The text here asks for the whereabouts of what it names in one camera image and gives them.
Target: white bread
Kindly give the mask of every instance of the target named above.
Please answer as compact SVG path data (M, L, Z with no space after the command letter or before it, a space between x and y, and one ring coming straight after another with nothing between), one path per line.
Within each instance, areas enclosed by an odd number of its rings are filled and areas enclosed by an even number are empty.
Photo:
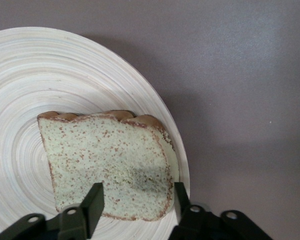
M106 217L156 221L169 212L179 168L156 118L123 110L83 116L50 111L37 120L58 211L103 182Z

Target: screw hole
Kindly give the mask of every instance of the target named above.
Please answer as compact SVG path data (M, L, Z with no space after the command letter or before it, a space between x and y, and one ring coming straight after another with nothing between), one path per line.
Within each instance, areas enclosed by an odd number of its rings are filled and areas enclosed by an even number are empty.
M28 219L28 223L34 223L39 220L39 217L33 216Z
M235 214L234 212L232 211L229 211L226 213L226 216L230 219L233 219L233 220L236 220L238 218L237 214Z
M201 209L198 206L192 206L190 207L190 210L194 213L199 213Z
M70 209L70 210L68 210L67 212L66 212L66 214L68 214L68 215L72 215L72 214L75 214L76 213L76 209Z

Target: round plate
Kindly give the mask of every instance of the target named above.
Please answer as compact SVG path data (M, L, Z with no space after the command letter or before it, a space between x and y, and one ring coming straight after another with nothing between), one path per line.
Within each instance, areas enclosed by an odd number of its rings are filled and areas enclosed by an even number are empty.
M100 44L62 30L21 27L0 31L0 232L29 213L57 214L37 115L130 110L162 121L189 192L189 169L176 124L152 86ZM168 239L174 210L155 222L102 217L94 239Z

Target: bread crust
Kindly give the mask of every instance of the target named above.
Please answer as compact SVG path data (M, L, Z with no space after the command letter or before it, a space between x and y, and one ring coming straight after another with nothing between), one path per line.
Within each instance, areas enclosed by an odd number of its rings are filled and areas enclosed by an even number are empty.
M111 111L101 112L99 117L113 119L113 120L116 120L123 124L129 124L129 125L133 125L133 126L139 127L139 128L148 128L150 131L159 131L160 133L162 133L163 139L168 144L170 144L173 149L172 141L169 139L168 135L165 134L166 130L165 130L163 124L154 116L151 116L148 114L134 116L134 114L132 112L127 111L127 110L111 110ZM56 111L48 111L48 112L39 114L37 116L38 121L40 118L49 119L49 120L58 121L58 122L76 122L76 123L78 123L80 121L83 121L86 118L89 118L89 115L78 115L78 114L74 114L74 113L59 114ZM43 144L45 145L45 139L42 135L41 135L41 138L42 138ZM51 179L52 179L53 191L55 191L53 167L51 166L50 163L49 163L49 169L50 169L50 175L51 175ZM171 208L171 206L173 204L172 203L172 201L173 201L173 178L171 175L169 175L169 176L170 176L170 179L169 179L170 186L169 186L169 191L166 196L167 201L166 201L165 206L163 207L163 210L157 216L157 220L162 218L165 214L167 214L168 209ZM134 221L137 219L136 217L133 217L133 216L120 217L120 216L112 215L109 213L103 213L103 216L111 217L111 218L118 219L118 220L129 220L129 221ZM153 219L147 219L147 218L142 218L142 219L144 221L153 221Z

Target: table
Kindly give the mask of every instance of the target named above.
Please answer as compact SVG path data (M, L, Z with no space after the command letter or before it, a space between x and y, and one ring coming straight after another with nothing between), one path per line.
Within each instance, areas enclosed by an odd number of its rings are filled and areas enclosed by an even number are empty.
M300 239L300 0L0 0L0 30L25 26L98 42L152 84L194 203Z

